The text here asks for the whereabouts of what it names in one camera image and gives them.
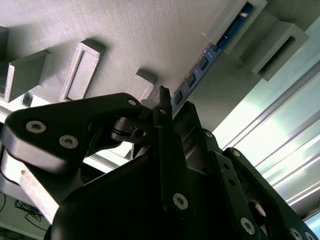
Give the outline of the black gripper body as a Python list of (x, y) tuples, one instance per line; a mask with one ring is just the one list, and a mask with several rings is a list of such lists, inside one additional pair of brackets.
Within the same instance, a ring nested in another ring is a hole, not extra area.
[(188, 170), (195, 215), (181, 220), (163, 209), (159, 165), (142, 158), (72, 193), (58, 209), (48, 240), (239, 240), (242, 231), (209, 175)]

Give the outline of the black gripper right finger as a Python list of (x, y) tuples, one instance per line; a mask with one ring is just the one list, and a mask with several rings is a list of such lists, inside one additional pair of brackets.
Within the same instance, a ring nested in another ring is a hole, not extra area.
[(185, 102), (174, 117), (196, 186), (199, 212), (215, 240), (315, 240), (317, 235), (237, 149), (220, 149)]

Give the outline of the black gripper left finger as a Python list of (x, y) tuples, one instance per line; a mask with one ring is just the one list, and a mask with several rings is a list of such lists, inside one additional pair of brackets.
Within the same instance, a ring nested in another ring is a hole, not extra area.
[(160, 102), (143, 106), (127, 93), (18, 110), (3, 127), (3, 169), (49, 221), (83, 184), (83, 160), (122, 142), (137, 147), (135, 158), (153, 160), (159, 167), (162, 207), (177, 219), (195, 214), (182, 141), (173, 126), (170, 91), (160, 88)]

